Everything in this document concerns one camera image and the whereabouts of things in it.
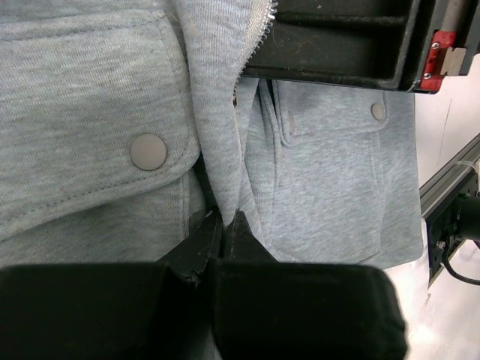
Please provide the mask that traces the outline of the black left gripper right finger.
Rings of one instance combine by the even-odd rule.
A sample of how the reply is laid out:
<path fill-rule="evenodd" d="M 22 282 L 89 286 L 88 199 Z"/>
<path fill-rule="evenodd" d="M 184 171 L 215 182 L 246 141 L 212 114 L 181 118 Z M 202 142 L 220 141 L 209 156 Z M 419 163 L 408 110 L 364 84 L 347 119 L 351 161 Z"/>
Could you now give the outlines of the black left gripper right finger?
<path fill-rule="evenodd" d="M 223 359 L 403 359 L 395 288 L 365 265 L 274 260 L 237 211 L 210 266 L 213 333 Z"/>

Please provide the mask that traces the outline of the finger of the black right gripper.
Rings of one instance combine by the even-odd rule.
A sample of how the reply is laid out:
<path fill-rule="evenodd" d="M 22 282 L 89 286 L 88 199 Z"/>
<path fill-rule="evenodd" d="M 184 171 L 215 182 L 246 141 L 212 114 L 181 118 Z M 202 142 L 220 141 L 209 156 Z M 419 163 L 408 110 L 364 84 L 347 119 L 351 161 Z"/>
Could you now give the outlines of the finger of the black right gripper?
<path fill-rule="evenodd" d="M 409 0 L 284 0 L 277 12 L 336 16 L 396 17 L 410 9 Z"/>
<path fill-rule="evenodd" d="M 415 17 L 415 7 L 279 7 L 243 74 L 405 92 Z"/>

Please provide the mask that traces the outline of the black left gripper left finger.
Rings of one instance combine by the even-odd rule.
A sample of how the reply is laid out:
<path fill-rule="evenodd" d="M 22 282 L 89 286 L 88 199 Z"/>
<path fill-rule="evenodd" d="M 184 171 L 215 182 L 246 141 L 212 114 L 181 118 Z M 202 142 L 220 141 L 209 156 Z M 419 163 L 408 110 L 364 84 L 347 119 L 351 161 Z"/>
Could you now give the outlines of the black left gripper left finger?
<path fill-rule="evenodd" d="M 222 220 L 157 262 L 16 265 L 1 271 L 3 359 L 214 359 L 205 275 Z"/>

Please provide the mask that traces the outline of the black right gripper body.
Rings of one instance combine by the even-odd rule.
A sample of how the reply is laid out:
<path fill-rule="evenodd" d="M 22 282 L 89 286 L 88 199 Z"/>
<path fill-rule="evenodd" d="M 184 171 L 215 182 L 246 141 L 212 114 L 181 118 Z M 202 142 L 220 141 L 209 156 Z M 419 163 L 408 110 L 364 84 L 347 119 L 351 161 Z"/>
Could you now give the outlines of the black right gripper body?
<path fill-rule="evenodd" d="M 423 1 L 427 7 L 417 16 L 421 52 L 414 92 L 436 94 L 449 77 L 469 74 L 479 54 L 478 1 Z"/>

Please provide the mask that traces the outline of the grey zip-up fleece jacket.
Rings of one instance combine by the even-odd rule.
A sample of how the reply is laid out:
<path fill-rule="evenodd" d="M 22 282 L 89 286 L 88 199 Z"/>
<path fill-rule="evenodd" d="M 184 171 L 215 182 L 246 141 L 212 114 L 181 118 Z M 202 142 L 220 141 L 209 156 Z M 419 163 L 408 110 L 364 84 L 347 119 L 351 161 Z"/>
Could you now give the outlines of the grey zip-up fleece jacket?
<path fill-rule="evenodd" d="M 155 261 L 211 206 L 277 260 L 423 252 L 410 94 L 245 78 L 274 1 L 3 1 L 1 264 Z"/>

